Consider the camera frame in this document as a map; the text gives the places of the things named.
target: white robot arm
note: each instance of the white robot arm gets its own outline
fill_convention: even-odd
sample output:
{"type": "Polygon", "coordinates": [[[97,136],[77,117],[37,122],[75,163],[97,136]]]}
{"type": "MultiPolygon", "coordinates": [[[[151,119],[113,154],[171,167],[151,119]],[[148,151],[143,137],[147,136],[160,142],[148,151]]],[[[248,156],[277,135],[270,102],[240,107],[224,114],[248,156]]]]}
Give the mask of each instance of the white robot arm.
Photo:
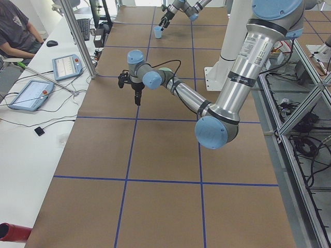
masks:
{"type": "Polygon", "coordinates": [[[199,143],[210,149],[224,146],[238,134],[239,111],[274,44],[294,39],[303,31],[303,0],[253,0],[252,10],[246,39],[215,103],[188,87],[171,71],[152,68],[139,50],[128,53],[129,72],[118,77],[119,86],[131,84],[136,91],[136,103],[139,98],[138,105],[144,86],[150,89],[164,86],[200,117],[195,126],[199,143]]]}
{"type": "Polygon", "coordinates": [[[194,6],[190,6],[186,0],[175,0],[171,5],[162,5],[162,11],[167,11],[161,18],[159,26],[167,28],[170,21],[174,18],[176,13],[180,10],[184,12],[191,21],[195,21],[199,17],[199,12],[211,2],[212,0],[199,0],[194,6]]]}

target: black mouse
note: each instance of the black mouse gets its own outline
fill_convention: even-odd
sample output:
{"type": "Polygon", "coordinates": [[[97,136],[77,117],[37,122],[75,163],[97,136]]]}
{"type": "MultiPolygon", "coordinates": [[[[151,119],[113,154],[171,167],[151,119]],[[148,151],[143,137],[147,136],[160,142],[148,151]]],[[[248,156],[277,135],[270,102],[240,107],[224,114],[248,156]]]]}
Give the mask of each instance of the black mouse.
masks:
{"type": "Polygon", "coordinates": [[[46,43],[46,46],[48,46],[48,47],[52,47],[52,46],[55,46],[55,45],[58,45],[57,41],[55,41],[55,40],[49,40],[46,43]]]}

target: keyboard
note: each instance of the keyboard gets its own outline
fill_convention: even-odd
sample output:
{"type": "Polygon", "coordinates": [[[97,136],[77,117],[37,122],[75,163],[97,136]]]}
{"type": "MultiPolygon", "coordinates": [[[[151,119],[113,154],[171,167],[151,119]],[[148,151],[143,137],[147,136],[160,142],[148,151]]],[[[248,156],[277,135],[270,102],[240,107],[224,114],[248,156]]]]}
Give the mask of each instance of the keyboard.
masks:
{"type": "Polygon", "coordinates": [[[77,23],[84,40],[89,40],[89,18],[78,19],[77,23]]]}

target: white desk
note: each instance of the white desk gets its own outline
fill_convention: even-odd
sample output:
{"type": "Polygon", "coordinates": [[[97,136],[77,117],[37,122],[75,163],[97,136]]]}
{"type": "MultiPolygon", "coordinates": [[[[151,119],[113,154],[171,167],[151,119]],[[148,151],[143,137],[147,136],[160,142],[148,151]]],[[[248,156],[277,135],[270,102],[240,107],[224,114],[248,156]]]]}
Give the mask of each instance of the white desk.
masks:
{"type": "MultiPolygon", "coordinates": [[[[77,15],[78,18],[89,18],[88,15],[77,15]]],[[[44,44],[29,67],[38,72],[53,70],[52,59],[69,54],[79,53],[73,42],[72,35],[66,20],[63,18],[47,40],[58,41],[58,46],[47,47],[44,44]]],[[[86,42],[90,55],[93,55],[95,47],[93,36],[86,42]]],[[[21,77],[29,76],[29,71],[24,71],[21,77]]],[[[24,85],[32,78],[22,80],[14,84],[10,92],[19,92],[24,85]]],[[[72,79],[61,81],[67,85],[72,79]]],[[[73,83],[76,90],[87,89],[90,80],[88,71],[85,72],[73,83]]],[[[45,104],[41,107],[44,110],[56,110],[71,95],[70,92],[62,89],[50,95],[45,104]]],[[[0,118],[25,125],[48,121],[52,118],[63,116],[74,116],[84,99],[85,93],[72,97],[55,113],[19,112],[0,106],[0,118]]],[[[6,97],[10,103],[15,95],[6,97]]],[[[52,122],[40,125],[42,128],[52,122]]],[[[47,192],[48,186],[57,167],[58,161],[64,149],[66,139],[73,126],[72,121],[55,123],[45,129],[45,134],[38,136],[34,129],[37,127],[20,127],[0,120],[0,223],[33,227],[39,209],[47,192]]],[[[1,248],[23,247],[24,244],[13,242],[0,242],[1,248]]]]}

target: blue cup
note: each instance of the blue cup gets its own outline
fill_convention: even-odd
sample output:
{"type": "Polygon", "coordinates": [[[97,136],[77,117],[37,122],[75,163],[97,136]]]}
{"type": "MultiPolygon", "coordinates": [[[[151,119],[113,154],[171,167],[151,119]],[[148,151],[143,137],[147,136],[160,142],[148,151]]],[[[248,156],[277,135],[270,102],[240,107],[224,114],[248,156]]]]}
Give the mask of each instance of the blue cup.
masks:
{"type": "Polygon", "coordinates": [[[160,39],[162,36],[162,27],[160,27],[160,26],[154,27],[154,35],[155,35],[155,38],[160,39]]]}

